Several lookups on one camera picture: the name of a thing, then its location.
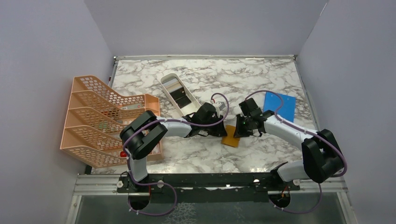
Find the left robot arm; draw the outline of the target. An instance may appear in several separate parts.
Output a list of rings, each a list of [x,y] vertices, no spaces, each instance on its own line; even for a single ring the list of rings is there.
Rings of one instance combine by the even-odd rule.
[[[225,137],[223,102],[204,103],[196,112],[179,119],[166,119],[148,110],[133,120],[120,133],[127,157],[129,186],[134,191],[146,188],[147,156],[164,137]]]

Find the yellow leather card holder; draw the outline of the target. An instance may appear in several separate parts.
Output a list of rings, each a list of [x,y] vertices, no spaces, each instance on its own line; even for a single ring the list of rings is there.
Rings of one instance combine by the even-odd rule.
[[[236,127],[232,126],[232,125],[226,125],[225,130],[226,130],[227,136],[222,137],[221,144],[230,146],[230,147],[238,147],[240,138],[234,137]]]

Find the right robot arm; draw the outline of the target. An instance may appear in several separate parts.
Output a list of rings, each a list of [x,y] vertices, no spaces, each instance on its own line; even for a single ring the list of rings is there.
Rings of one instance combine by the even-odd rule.
[[[271,134],[302,152],[301,160],[286,162],[271,170],[269,183],[272,188],[281,190],[297,179],[322,183],[345,169],[345,159],[331,131],[305,129],[285,121],[274,111],[262,111],[252,98],[239,103],[239,107],[242,114],[236,116],[235,138]]]

